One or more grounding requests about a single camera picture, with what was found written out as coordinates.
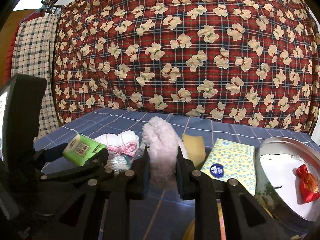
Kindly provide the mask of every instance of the red pouch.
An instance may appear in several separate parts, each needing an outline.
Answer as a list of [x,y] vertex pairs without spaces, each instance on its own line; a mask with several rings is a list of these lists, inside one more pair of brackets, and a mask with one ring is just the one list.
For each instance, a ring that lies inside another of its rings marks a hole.
[[305,203],[314,201],[320,197],[318,181],[315,176],[308,172],[305,164],[297,168],[297,176],[300,181],[300,192]]

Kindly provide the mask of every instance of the tissue box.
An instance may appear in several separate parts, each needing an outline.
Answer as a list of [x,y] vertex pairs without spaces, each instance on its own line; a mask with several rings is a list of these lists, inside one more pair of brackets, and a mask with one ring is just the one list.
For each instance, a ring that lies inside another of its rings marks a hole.
[[217,139],[201,171],[212,179],[237,179],[251,195],[255,195],[253,146]]

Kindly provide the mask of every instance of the round metal tin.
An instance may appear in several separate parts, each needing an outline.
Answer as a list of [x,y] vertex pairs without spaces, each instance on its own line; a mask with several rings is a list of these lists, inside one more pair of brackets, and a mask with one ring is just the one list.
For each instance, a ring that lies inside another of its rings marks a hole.
[[295,139],[286,137],[271,137],[266,139],[261,147],[256,150],[256,199],[268,209],[285,227],[291,230],[306,233],[313,224],[295,213],[278,195],[269,182],[260,162],[260,156],[265,154],[276,155],[286,153],[299,156],[308,163],[320,178],[320,154],[311,147]]

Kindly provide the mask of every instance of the checkered cloth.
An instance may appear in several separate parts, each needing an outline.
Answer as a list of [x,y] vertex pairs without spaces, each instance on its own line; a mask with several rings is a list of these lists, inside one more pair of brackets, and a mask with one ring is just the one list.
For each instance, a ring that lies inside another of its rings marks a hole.
[[76,0],[56,40],[57,111],[100,107],[311,134],[320,34],[302,0]]
[[[34,146],[36,150],[41,150],[65,142],[69,143],[78,133],[90,138],[97,138],[105,133],[119,134],[126,130],[134,131],[141,140],[143,125],[154,116],[159,116],[169,122],[180,138],[183,133],[202,136],[206,152],[210,152],[217,138],[258,148],[265,139],[273,136],[298,140],[313,148],[316,152],[320,152],[320,147],[306,133],[213,122],[210,119],[198,117],[129,112],[110,108],[98,109],[66,124],[37,140]],[[181,200],[177,190],[164,191],[150,185],[145,200],[130,201],[130,239],[183,239],[187,226],[194,219],[194,205],[193,200]],[[285,228],[284,230],[289,238],[301,235],[298,228]]]
[[39,135],[35,139],[59,127],[51,89],[57,24],[57,15],[48,15],[21,24],[12,56],[11,76],[21,73],[47,80],[47,88],[40,110]]

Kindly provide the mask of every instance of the red plaid blanket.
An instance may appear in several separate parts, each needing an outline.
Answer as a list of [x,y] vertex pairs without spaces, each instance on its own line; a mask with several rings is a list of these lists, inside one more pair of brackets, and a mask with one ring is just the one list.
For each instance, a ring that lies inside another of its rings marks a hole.
[[62,9],[61,121],[99,107],[311,133],[320,34],[302,0],[76,0]]

